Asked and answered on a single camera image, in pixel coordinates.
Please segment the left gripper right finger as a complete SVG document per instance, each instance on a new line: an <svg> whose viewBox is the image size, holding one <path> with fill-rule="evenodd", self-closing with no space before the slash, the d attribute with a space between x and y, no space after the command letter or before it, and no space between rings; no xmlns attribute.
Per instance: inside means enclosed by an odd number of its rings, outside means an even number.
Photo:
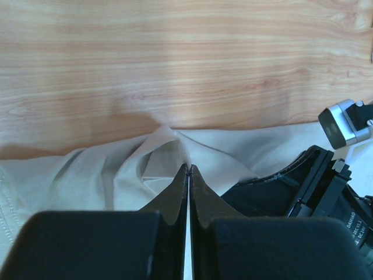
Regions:
<svg viewBox="0 0 373 280"><path fill-rule="evenodd" d="M330 218L247 218L190 170L193 279L369 279L342 223Z"/></svg>

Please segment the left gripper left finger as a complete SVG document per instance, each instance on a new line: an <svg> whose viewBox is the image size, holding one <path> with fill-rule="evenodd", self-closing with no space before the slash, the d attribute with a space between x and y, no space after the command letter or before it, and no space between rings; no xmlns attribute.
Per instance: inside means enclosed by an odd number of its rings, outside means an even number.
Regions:
<svg viewBox="0 0 373 280"><path fill-rule="evenodd" d="M187 166L137 211L45 211L22 227L6 279L182 279Z"/></svg>

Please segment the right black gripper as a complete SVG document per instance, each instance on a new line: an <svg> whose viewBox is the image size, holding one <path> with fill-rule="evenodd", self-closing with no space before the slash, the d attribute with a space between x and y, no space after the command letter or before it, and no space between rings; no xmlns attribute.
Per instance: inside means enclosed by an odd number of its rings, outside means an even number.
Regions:
<svg viewBox="0 0 373 280"><path fill-rule="evenodd" d="M342 221L366 260L372 259L372 197L349 185L350 166L312 146L281 171L232 186L221 198L247 217L334 218Z"/></svg>

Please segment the beige t shirt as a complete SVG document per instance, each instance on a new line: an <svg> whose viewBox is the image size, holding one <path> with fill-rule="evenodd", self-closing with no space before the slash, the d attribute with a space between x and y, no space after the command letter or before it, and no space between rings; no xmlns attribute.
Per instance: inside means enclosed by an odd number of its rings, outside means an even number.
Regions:
<svg viewBox="0 0 373 280"><path fill-rule="evenodd" d="M171 184L182 165L187 166L184 276L192 275L191 167L199 169L205 183L221 198L241 181L281 171L312 146L331 151L317 123L252 131L161 127L150 135L78 149L65 156L3 160L1 278L6 279L5 261L33 215L45 211L137 211ZM247 218L319 217L288 217L286 210L282 216ZM371 279L372 259L366 260L356 248Z"/></svg>

